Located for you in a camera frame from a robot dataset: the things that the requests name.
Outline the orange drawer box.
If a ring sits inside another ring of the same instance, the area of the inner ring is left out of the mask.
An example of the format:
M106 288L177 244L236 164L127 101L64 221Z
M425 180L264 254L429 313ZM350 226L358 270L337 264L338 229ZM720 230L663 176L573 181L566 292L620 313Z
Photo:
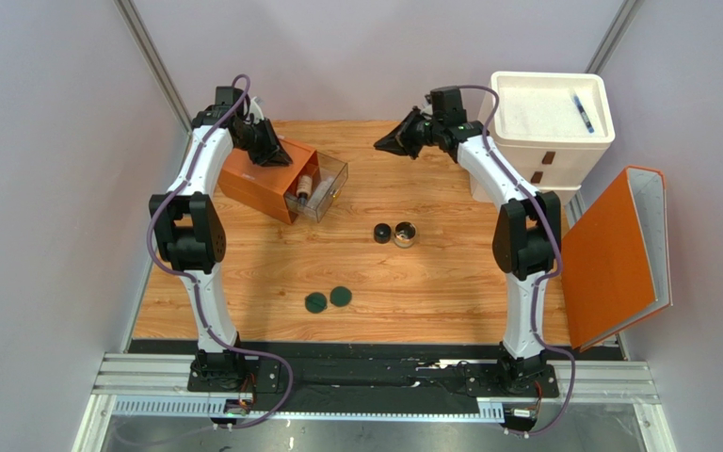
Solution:
M282 138L281 143L293 160L291 165L261 167L250 161L247 152L234 148L220 170L217 184L228 198L292 225L297 213L288 207L285 196L296 195L303 174L318 179L317 149L288 138Z

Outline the clear glitter bottle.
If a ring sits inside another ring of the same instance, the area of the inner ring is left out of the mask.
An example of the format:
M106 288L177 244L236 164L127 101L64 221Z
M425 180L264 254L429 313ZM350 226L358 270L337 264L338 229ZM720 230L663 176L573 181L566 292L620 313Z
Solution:
M316 207L320 203L322 203L324 199L330 198L333 185L334 180L321 181L320 184L313 190L312 196L310 197L308 204L312 207Z

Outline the clear top drawer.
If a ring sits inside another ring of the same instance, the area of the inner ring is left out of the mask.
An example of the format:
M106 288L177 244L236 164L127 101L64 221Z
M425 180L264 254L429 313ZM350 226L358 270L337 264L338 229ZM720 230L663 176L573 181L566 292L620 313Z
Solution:
M316 152L284 194L288 211L315 223L327 214L348 178L345 161Z

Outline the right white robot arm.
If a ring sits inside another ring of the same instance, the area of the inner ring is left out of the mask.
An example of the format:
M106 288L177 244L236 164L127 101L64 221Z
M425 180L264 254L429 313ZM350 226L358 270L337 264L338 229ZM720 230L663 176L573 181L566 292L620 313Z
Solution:
M508 294L502 366L511 379L527 379L545 367L542 309L547 283L562 269L561 202L553 191L531 185L497 149L489 132L493 112L484 121L468 118L465 89L431 90L426 107L414 107L374 147L412 159L424 147L437 147L472 175L498 207L492 253L506 276Z

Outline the gold lid cream jar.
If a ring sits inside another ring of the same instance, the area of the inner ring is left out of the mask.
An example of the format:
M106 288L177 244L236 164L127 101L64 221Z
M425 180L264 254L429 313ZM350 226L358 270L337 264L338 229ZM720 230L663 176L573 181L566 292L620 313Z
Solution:
M397 247L407 249L417 240L417 228L409 221L402 221L395 225L393 233L394 243Z

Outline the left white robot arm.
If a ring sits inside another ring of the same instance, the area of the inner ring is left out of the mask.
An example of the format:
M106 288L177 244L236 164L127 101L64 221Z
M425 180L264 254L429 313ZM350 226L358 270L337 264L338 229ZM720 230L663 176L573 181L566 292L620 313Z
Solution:
M233 149L259 167L287 167L271 121L247 89L218 87L212 105L192 121L193 138L175 181L149 201L147 232L153 261L185 285L198 328L198 349L191 364L197 383L219 383L232 390L247 378L246 352L230 319L219 280L226 237L212 197Z

